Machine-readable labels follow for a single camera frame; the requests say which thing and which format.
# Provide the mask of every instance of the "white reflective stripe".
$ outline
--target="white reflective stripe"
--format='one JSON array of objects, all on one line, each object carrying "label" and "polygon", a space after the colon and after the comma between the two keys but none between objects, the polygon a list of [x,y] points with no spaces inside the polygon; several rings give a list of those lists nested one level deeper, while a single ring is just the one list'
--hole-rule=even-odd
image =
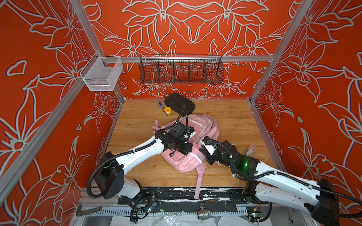
[{"label": "white reflective stripe", "polygon": [[195,157],[201,164],[202,164],[202,161],[199,157],[197,157],[197,155],[195,155],[194,153],[191,153],[190,152],[190,155],[192,155],[193,157]]},{"label": "white reflective stripe", "polygon": [[188,120],[191,121],[191,122],[193,122],[193,123],[195,123],[195,124],[198,124],[199,126],[205,127],[204,125],[201,125],[200,123],[198,123],[198,122],[196,122],[196,121],[194,121],[194,120],[191,120],[191,119],[188,119]]}]

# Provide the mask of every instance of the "yellow spool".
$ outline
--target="yellow spool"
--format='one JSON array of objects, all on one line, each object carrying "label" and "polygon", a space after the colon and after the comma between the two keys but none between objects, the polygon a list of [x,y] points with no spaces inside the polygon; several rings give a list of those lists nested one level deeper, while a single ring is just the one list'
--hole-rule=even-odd
[{"label": "yellow spool", "polygon": [[170,107],[165,107],[165,112],[169,115],[171,114],[171,108]]}]

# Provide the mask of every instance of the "red wall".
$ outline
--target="red wall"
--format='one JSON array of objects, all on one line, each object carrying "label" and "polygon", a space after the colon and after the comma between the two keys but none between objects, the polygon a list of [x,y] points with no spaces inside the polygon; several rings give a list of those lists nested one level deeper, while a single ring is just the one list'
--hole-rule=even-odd
[{"label": "red wall", "polygon": [[[68,0],[0,8],[0,175],[64,97],[94,51]],[[118,110],[83,87],[0,207],[0,225],[68,225]]]},{"label": "red wall", "polygon": [[[360,200],[361,12],[360,1],[315,1],[256,102],[289,173],[325,178]],[[340,201],[341,213],[357,211]]]},{"label": "red wall", "polygon": [[[300,1],[82,0],[107,56],[141,54],[272,55]],[[143,85],[135,63],[124,64],[118,85],[131,99],[249,98],[267,62],[224,64],[217,85]]]}]

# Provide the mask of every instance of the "black pouch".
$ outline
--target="black pouch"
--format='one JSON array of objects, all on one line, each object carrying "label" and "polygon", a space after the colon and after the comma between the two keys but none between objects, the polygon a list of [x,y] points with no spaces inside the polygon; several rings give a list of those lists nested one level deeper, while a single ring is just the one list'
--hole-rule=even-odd
[{"label": "black pouch", "polygon": [[180,113],[182,106],[185,105],[186,113],[189,115],[195,110],[194,102],[186,99],[178,93],[172,93],[165,99],[165,105],[170,107],[173,111]]}]

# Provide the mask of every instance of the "wooden tabletop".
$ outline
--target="wooden tabletop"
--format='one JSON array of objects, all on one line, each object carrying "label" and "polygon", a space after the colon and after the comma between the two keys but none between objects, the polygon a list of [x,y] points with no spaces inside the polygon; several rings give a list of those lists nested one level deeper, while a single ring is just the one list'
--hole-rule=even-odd
[{"label": "wooden tabletop", "polygon": [[[274,166],[270,154],[256,126],[248,103],[244,100],[193,100],[196,105],[194,114],[207,114],[213,117],[220,129],[220,142],[228,140],[234,144],[239,153],[249,145],[256,150],[252,157]],[[178,113],[172,112],[166,117],[156,100],[126,100],[118,118],[108,150],[113,154],[124,152],[145,142],[153,136],[151,126],[158,119],[160,125],[176,120]],[[196,186],[197,172],[179,173],[161,156],[155,155],[134,167],[127,175],[129,179],[137,179],[142,186]],[[202,179],[203,187],[244,187],[245,182],[231,175],[228,167],[210,166]]]}]

